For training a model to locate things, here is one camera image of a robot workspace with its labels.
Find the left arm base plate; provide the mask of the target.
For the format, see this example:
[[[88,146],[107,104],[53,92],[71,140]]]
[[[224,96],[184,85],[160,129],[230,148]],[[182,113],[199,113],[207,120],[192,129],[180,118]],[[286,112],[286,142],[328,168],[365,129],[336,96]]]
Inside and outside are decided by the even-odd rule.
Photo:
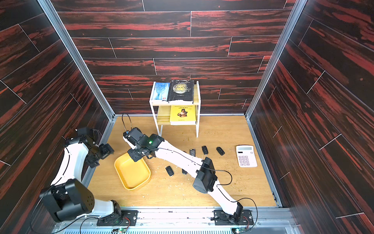
[[[137,222],[137,215],[137,210],[122,210],[121,214],[114,213],[106,217],[99,218],[96,225],[99,227],[135,226]]]

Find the yellow storage tray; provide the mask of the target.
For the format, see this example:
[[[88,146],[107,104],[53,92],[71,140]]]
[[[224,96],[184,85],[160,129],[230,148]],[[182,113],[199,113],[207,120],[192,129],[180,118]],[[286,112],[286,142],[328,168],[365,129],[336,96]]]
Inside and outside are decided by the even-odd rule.
[[[134,162],[128,153],[118,157],[114,167],[123,187],[129,191],[141,188],[151,179],[151,170],[146,162],[143,159]]]

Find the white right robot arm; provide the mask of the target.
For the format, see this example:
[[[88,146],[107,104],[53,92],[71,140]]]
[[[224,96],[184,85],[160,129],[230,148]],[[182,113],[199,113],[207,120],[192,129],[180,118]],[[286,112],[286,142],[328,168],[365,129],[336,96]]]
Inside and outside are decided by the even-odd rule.
[[[224,220],[238,225],[243,206],[225,191],[216,175],[210,158],[200,159],[174,147],[159,135],[147,136],[140,129],[133,128],[123,133],[123,139],[131,147],[128,154],[135,162],[143,157],[168,161],[190,174],[194,178],[193,187],[202,194],[210,195],[222,208]]]

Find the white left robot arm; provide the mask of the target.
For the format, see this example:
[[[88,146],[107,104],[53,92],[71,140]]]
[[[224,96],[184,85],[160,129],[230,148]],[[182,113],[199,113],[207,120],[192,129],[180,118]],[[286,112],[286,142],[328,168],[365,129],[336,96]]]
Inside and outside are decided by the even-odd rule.
[[[88,127],[77,129],[77,136],[64,144],[60,168],[49,188],[40,199],[55,222],[70,221],[81,216],[97,217],[99,226],[114,226],[122,222],[123,214],[114,200],[96,199],[82,184],[85,165],[95,168],[99,161],[114,153],[109,144],[98,144],[99,131]]]

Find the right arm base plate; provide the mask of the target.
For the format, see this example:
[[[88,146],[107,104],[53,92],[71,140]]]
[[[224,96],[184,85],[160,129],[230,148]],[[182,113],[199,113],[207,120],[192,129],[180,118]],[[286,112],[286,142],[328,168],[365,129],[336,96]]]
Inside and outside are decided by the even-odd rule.
[[[254,220],[250,210],[242,210],[239,216],[230,215],[223,210],[214,210],[211,221],[214,221],[216,226],[219,225],[253,225]]]

